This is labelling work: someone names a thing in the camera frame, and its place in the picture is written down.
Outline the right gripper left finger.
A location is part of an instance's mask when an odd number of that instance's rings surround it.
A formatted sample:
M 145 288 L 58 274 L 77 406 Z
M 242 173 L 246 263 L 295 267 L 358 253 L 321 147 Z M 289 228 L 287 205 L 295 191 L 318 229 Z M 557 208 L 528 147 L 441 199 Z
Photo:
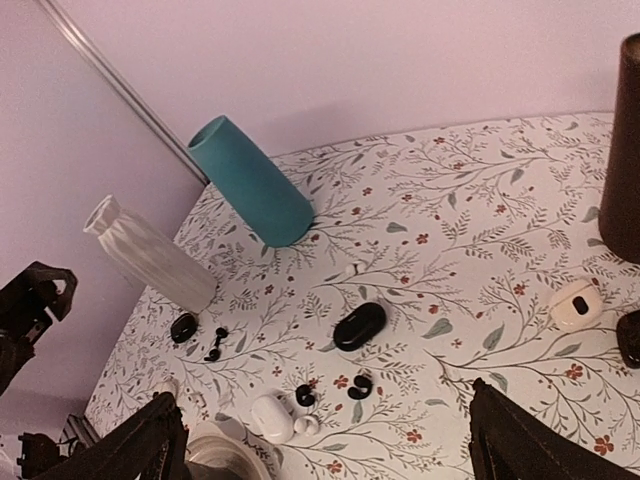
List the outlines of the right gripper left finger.
M 174 395 L 157 394 L 98 443 L 40 479 L 187 479 L 188 430 Z

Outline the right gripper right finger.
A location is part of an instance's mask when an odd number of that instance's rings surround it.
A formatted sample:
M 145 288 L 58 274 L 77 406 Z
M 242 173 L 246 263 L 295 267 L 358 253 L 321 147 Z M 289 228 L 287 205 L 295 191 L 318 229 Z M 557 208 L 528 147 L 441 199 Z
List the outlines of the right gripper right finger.
M 636 479 L 555 433 L 478 378 L 469 406 L 469 452 L 477 479 Z

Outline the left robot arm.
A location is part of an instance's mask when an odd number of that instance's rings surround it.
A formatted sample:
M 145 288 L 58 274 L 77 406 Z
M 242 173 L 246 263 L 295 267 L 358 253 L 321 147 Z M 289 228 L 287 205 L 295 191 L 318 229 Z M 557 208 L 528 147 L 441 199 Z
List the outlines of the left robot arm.
M 1 390 L 35 357 L 34 346 L 70 312 L 75 274 L 34 261 L 1 288 Z

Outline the black case with gold line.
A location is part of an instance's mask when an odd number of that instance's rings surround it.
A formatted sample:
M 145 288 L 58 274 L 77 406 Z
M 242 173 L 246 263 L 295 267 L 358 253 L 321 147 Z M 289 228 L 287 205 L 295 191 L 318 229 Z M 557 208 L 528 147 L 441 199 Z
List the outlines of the black case with gold line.
M 616 339 L 624 364 L 630 369 L 640 368 L 640 311 L 623 315 L 616 325 Z

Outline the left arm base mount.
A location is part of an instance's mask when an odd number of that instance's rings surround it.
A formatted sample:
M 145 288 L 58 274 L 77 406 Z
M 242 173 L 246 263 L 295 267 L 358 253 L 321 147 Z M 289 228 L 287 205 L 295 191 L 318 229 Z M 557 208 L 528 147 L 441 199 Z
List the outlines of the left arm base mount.
M 24 432 L 18 436 L 21 442 L 21 453 L 16 460 L 18 477 L 33 479 L 75 454 L 87 450 L 100 439 L 84 416 L 74 414 L 67 417 L 58 440 L 44 433 Z

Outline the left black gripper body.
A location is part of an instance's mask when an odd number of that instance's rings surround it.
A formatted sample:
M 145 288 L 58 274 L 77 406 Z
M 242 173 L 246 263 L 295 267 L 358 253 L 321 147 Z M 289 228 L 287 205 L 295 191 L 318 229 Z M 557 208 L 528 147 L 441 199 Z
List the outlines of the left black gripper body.
M 33 346 L 53 320 L 70 312 L 78 285 L 75 274 L 34 261 L 1 288 L 1 348 Z

